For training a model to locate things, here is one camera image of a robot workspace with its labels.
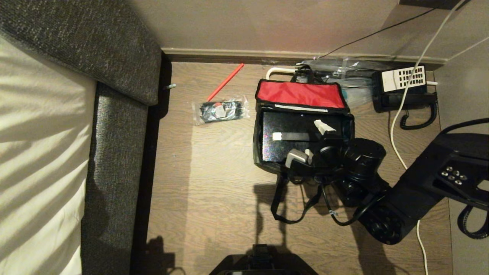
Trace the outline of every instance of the white cable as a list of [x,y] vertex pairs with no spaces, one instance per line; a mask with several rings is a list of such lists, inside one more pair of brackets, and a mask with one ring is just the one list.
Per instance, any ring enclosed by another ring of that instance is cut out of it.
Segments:
[[[426,51],[428,50],[428,48],[431,46],[431,43],[433,43],[433,41],[435,40],[435,38],[438,36],[438,34],[440,33],[440,31],[442,30],[443,26],[445,25],[445,23],[448,21],[448,19],[450,18],[450,16],[453,14],[453,12],[464,2],[465,0],[460,0],[449,12],[449,14],[447,14],[447,16],[445,17],[445,19],[443,20],[442,24],[440,25],[440,27],[438,28],[438,30],[436,31],[435,35],[433,35],[433,37],[431,38],[431,40],[429,41],[429,43],[426,45],[426,47],[424,48],[422,54],[420,55],[418,61],[416,62],[416,64],[414,65],[412,71],[411,71],[411,74],[409,75],[409,80],[407,81],[407,86],[406,88],[404,89],[404,94],[402,95],[402,100],[400,102],[400,106],[399,106],[399,110],[397,111],[396,113],[396,116],[394,117],[394,121],[392,122],[392,125],[391,125],[391,131],[390,131],[390,138],[391,138],[391,145],[392,145],[392,148],[394,149],[394,152],[396,153],[397,157],[399,158],[399,161],[402,163],[404,169],[407,170],[407,166],[406,164],[404,163],[404,161],[402,160],[399,152],[397,151],[397,148],[396,148],[396,145],[394,143],[394,126],[396,124],[396,120],[399,116],[399,114],[401,113],[402,111],[402,107],[404,106],[404,101],[406,100],[406,95],[407,95],[407,90],[409,89],[409,83],[411,83],[411,80],[413,78],[413,73],[414,71],[418,68],[418,65],[419,63],[421,62],[421,59],[423,59],[424,57],[424,54],[426,53]],[[424,250],[424,246],[423,246],[423,242],[421,241],[421,237],[420,237],[420,221],[418,221],[418,223],[416,224],[416,236],[418,237],[418,242],[420,243],[420,247],[421,247],[421,251],[423,252],[423,261],[424,261],[424,273],[425,275],[428,275],[428,263],[427,263],[427,259],[426,259],[426,251]]]
[[470,47],[466,48],[465,50],[463,50],[463,51],[461,51],[461,52],[459,52],[459,53],[456,53],[456,54],[452,55],[452,57],[450,57],[450,58],[447,60],[447,62],[448,62],[448,61],[450,61],[450,60],[452,60],[452,59],[454,59],[455,57],[457,57],[457,56],[459,56],[459,55],[463,54],[464,52],[466,52],[466,51],[468,51],[468,50],[472,49],[473,47],[476,47],[476,46],[477,46],[477,45],[479,45],[480,43],[483,43],[483,42],[484,42],[484,41],[486,41],[487,39],[489,39],[489,36],[488,36],[488,37],[486,37],[486,38],[484,38],[483,40],[481,40],[481,41],[479,41],[479,42],[475,43],[474,45],[472,45],[472,46],[470,46]]

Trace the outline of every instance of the wooden floor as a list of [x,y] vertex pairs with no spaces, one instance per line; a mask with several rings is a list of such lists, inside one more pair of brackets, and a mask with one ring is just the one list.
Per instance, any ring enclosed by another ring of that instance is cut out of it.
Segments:
[[[336,225],[323,202],[298,224],[285,226],[273,219],[270,203],[276,178],[253,164],[252,153],[254,93],[270,66],[245,65],[218,95],[246,95],[251,118],[199,127],[192,124],[192,102],[205,101],[235,67],[173,64],[172,82],[177,87],[171,90],[170,110],[160,123],[148,241],[161,236],[165,253],[174,254],[175,266],[187,275],[209,274],[227,255],[244,254],[255,243],[295,253],[319,274],[424,274],[415,230],[397,245],[383,245],[359,223]],[[388,137],[389,120],[395,113],[377,114],[371,103],[351,112],[356,137],[373,139],[385,147],[387,156],[379,173],[396,183],[404,170]],[[428,116],[428,110],[411,112],[410,122],[421,122]],[[439,120],[416,131],[397,126],[396,144],[406,164],[410,165],[439,131]],[[314,192],[290,184],[286,216],[298,218],[307,201],[302,194]],[[343,208],[338,213],[343,220],[347,218]],[[420,231],[430,274],[451,274],[446,199],[422,219]]]

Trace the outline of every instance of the bag strap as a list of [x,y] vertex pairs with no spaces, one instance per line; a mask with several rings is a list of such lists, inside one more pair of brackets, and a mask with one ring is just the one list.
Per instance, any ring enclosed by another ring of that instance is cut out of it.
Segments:
[[302,211],[301,217],[298,220],[291,221],[291,220],[288,220],[285,217],[277,214],[278,205],[280,204],[280,200],[282,199],[282,195],[284,194],[284,190],[287,189],[288,183],[289,183],[289,178],[288,178],[286,173],[281,173],[281,174],[277,175],[277,188],[275,189],[275,196],[273,197],[273,201],[272,201],[272,205],[271,205],[270,209],[272,211],[272,215],[273,215],[273,218],[275,220],[291,225],[291,224],[296,224],[296,223],[302,221],[304,216],[306,216],[307,211],[309,209],[311,209],[311,207],[313,207],[316,203],[319,202],[319,198],[321,198],[321,194],[322,194],[321,188],[323,188],[323,187],[322,187],[322,185],[318,185],[317,193],[312,198],[310,198],[308,200],[308,202],[304,206],[304,210]]
[[292,78],[290,79],[290,81],[291,82],[297,82],[297,77],[300,74],[305,74],[307,76],[307,83],[308,84],[314,84],[315,83],[314,71],[310,68],[309,65],[304,65],[304,66],[300,67],[297,71],[295,71],[295,73],[292,76]]

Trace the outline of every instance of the red bag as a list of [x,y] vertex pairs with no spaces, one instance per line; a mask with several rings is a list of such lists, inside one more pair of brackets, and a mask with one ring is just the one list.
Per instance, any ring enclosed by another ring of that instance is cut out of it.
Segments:
[[[288,152],[309,148],[319,131],[314,121],[335,128],[332,138],[345,141],[355,136],[354,117],[337,83],[313,84],[262,79],[255,94],[256,120],[253,156],[257,166],[278,173]],[[274,133],[299,133],[311,136],[304,140],[274,140]]]

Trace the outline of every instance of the plastic bag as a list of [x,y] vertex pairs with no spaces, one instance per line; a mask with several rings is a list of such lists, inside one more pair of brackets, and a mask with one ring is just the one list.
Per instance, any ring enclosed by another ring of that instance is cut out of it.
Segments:
[[[341,86],[343,97],[350,108],[372,101],[373,86],[369,77],[351,77],[346,79],[329,79],[322,77],[328,83],[336,82]],[[297,82],[307,82],[307,77],[297,76]]]
[[305,60],[298,65],[309,65],[312,70],[330,72],[331,78],[341,79],[357,76],[370,77],[376,70],[392,69],[391,66],[384,63],[351,59],[349,57]]
[[237,96],[223,101],[192,103],[193,119],[196,126],[249,118],[249,103],[246,96]]

